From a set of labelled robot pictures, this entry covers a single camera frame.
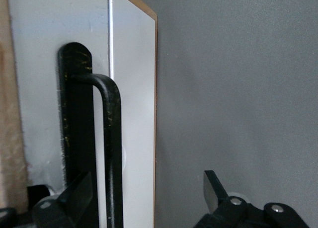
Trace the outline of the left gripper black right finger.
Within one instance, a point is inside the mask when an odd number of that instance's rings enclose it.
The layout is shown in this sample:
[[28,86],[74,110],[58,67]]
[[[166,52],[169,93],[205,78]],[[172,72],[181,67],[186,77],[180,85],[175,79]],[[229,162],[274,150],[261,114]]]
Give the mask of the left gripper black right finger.
[[247,228],[247,203],[229,196],[212,170],[204,171],[204,198],[209,212],[196,224],[197,228]]

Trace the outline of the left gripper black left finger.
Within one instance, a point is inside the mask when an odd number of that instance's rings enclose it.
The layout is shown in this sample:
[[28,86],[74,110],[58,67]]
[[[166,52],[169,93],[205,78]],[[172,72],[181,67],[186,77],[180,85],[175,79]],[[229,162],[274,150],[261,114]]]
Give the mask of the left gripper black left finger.
[[93,197],[90,172],[82,172],[59,195],[39,201],[32,209],[38,228],[75,228]]

